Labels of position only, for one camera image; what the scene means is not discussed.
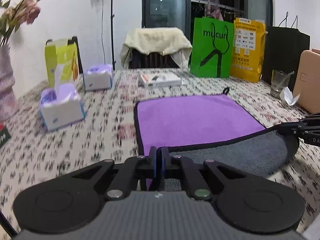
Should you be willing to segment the purple and grey towel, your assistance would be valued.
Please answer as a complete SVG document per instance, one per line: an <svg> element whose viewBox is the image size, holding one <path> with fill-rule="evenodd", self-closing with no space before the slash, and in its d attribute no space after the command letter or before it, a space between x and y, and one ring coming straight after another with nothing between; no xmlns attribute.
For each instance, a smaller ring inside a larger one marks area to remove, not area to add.
<svg viewBox="0 0 320 240"><path fill-rule="evenodd" d="M227 95L178 96L136 103L139 155L166 147L201 164L213 159L257 176L277 172L298 151L299 140L265 128Z"/></svg>

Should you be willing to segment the crumpled white paper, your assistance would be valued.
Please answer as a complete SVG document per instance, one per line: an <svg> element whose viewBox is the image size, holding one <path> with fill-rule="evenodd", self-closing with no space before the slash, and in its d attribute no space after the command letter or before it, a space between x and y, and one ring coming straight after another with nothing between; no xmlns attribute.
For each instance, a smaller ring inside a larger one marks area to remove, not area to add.
<svg viewBox="0 0 320 240"><path fill-rule="evenodd" d="M280 93L280 99L288 106L294 106L299 100L300 94L293 96L291 90L288 87L282 89Z"/></svg>

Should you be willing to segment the beige plastic case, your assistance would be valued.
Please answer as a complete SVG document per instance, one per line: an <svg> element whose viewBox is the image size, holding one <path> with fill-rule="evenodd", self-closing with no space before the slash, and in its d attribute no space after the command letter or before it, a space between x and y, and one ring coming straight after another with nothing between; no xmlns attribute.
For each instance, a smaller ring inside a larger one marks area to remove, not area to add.
<svg viewBox="0 0 320 240"><path fill-rule="evenodd" d="M308 112L319 113L320 108L320 55L319 50L301 53L293 95L299 96L297 103Z"/></svg>

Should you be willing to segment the glass cup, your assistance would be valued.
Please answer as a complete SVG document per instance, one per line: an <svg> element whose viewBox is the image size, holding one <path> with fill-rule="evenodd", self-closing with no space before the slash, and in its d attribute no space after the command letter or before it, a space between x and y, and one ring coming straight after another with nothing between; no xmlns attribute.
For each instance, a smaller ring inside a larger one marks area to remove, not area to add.
<svg viewBox="0 0 320 240"><path fill-rule="evenodd" d="M273 70L270 94L275 98L280 98L281 91L288 86L290 78L294 73L295 72L292 71L286 74L279 70Z"/></svg>

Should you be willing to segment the black paper bag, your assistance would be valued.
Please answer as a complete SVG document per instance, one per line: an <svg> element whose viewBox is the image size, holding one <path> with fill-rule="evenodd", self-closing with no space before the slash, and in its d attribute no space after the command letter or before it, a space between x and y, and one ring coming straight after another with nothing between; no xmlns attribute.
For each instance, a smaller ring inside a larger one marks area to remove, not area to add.
<svg viewBox="0 0 320 240"><path fill-rule="evenodd" d="M291 27L267 27L265 39L262 80L271 84L272 72L278 70L286 74L295 72L289 79L289 89L293 90L299 68L301 53L310 49L310 36L298 29L298 18Z"/></svg>

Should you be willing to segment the red small box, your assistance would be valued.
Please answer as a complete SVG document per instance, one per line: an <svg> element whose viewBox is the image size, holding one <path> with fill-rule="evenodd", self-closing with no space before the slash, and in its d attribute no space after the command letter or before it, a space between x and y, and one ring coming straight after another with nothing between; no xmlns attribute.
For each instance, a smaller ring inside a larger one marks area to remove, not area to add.
<svg viewBox="0 0 320 240"><path fill-rule="evenodd" d="M10 139L11 135L7 127L3 123L0 123L0 148L2 148Z"/></svg>

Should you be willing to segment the front tissue pack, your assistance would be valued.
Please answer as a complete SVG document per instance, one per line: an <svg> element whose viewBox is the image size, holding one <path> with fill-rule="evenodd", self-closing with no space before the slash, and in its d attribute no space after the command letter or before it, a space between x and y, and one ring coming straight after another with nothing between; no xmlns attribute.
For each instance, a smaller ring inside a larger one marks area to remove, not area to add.
<svg viewBox="0 0 320 240"><path fill-rule="evenodd" d="M60 83L63 64L58 64L54 74L54 87L41 93L39 112L47 131L66 127L86 117L81 96L73 83Z"/></svg>

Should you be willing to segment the tissue pack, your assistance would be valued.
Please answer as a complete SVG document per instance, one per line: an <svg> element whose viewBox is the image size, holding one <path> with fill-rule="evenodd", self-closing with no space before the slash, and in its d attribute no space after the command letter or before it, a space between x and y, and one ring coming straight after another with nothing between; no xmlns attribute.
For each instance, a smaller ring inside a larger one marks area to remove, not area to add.
<svg viewBox="0 0 320 240"><path fill-rule="evenodd" d="M84 72L85 91L105 90L112 88L113 68L110 64L93 66Z"/></svg>
<svg viewBox="0 0 320 240"><path fill-rule="evenodd" d="M63 64L58 64L54 74L54 87L41 93L39 112L47 131L66 127L86 117L81 96L73 83L60 83Z"/></svg>

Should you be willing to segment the yellow paper bag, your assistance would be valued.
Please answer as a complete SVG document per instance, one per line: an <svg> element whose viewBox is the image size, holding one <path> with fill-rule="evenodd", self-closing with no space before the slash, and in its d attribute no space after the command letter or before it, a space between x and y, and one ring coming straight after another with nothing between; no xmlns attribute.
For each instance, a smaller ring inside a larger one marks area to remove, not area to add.
<svg viewBox="0 0 320 240"><path fill-rule="evenodd" d="M230 75L257 83L264 60L266 26L263 22L236 18Z"/></svg>

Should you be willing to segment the pink textured vase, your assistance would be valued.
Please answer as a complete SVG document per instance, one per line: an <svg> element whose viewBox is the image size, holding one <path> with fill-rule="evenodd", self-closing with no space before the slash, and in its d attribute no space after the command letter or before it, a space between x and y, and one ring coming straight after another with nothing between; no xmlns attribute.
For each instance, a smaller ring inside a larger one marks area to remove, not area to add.
<svg viewBox="0 0 320 240"><path fill-rule="evenodd" d="M1 46L0 60L0 116L1 121L4 121L11 118L19 109L19 103L12 88L15 78L8 44Z"/></svg>

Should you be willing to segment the green paper shopping bag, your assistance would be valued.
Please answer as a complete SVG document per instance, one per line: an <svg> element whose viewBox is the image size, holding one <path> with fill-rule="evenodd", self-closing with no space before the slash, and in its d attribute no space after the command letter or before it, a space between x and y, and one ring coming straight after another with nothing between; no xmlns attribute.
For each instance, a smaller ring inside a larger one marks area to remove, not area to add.
<svg viewBox="0 0 320 240"><path fill-rule="evenodd" d="M195 18L190 72L197 77L229 77L234 24L214 18Z"/></svg>

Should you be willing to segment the rear tissue pack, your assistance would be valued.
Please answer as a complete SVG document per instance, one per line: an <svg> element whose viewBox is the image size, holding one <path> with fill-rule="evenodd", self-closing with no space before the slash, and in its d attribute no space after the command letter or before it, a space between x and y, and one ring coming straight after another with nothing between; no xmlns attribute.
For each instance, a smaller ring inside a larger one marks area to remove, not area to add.
<svg viewBox="0 0 320 240"><path fill-rule="evenodd" d="M85 91L105 90L112 88L113 68L110 64L93 66L84 72Z"/></svg>

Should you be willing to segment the flat white product box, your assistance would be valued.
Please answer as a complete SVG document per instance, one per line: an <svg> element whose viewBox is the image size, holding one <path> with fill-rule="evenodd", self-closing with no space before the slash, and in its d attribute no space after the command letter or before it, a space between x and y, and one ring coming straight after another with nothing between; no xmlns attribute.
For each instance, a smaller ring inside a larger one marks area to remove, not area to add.
<svg viewBox="0 0 320 240"><path fill-rule="evenodd" d="M182 79L173 73L140 74L138 85L144 88L180 86Z"/></svg>

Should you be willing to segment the yellow-green carton box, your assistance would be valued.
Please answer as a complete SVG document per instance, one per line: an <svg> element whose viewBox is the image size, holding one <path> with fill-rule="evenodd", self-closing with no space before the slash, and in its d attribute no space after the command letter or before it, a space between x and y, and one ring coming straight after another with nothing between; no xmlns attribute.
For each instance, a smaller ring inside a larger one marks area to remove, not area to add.
<svg viewBox="0 0 320 240"><path fill-rule="evenodd" d="M48 40L44 49L44 58L49 87L54 87L55 71L63 65L60 83L74 83L79 76L78 46L72 39Z"/></svg>

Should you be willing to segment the cream cloth on chair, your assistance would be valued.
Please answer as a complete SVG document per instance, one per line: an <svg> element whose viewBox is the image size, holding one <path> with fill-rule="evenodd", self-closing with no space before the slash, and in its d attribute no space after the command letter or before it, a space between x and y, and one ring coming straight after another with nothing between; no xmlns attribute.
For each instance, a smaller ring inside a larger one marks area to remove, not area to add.
<svg viewBox="0 0 320 240"><path fill-rule="evenodd" d="M127 33L122 45L120 61L123 68L129 68L134 49L146 56L151 53L169 55L179 68L188 69L193 46L183 31L176 27L135 28Z"/></svg>

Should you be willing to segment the dark chair under cloth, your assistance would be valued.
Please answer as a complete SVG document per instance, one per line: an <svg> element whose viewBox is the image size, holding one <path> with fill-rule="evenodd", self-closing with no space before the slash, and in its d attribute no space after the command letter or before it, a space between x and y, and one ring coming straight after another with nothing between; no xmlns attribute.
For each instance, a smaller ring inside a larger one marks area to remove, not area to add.
<svg viewBox="0 0 320 240"><path fill-rule="evenodd" d="M145 55L138 50L132 50L132 59L129 61L129 69L150 68L179 68L170 55L162 56L159 53Z"/></svg>

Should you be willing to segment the dark wooden slatted chair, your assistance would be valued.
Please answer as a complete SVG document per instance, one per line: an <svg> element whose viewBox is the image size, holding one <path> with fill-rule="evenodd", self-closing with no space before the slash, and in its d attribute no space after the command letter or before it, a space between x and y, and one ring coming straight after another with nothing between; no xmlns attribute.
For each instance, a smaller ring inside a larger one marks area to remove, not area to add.
<svg viewBox="0 0 320 240"><path fill-rule="evenodd" d="M77 55L78 55L78 66L79 66L79 73L83 74L83 67L82 67L82 62L81 62L81 56L80 56L80 48L79 48L79 42L78 42L78 37L73 36L71 41L76 44L77 46Z"/></svg>

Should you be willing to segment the dark framed window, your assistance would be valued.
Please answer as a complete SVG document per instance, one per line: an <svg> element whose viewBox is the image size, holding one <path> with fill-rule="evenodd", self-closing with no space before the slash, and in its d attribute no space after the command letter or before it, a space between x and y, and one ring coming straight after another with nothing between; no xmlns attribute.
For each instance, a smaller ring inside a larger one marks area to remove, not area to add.
<svg viewBox="0 0 320 240"><path fill-rule="evenodd" d="M237 17L273 23L273 0L142 0L142 26L176 27L190 40L195 18L233 22Z"/></svg>

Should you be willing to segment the dried pink roses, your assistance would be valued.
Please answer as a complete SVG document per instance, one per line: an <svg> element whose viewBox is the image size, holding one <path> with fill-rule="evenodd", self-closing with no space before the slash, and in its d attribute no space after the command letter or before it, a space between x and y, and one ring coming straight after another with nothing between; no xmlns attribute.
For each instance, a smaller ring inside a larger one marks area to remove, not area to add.
<svg viewBox="0 0 320 240"><path fill-rule="evenodd" d="M16 5L11 5L10 0L1 0L1 46L8 44L12 33L18 31L22 24L34 23L41 12L39 1L21 0Z"/></svg>

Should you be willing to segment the studio light on stand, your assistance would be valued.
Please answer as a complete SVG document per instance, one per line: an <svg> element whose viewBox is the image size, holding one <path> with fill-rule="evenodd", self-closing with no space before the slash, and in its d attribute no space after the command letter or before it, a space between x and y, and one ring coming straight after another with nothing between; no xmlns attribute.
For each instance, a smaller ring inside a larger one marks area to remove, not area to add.
<svg viewBox="0 0 320 240"><path fill-rule="evenodd" d="M114 0L110 0L110 38L111 38L111 55L112 55L112 68L116 70L116 59L114 54ZM104 55L104 63L106 63L106 53L104 46L104 0L101 0L101 47Z"/></svg>

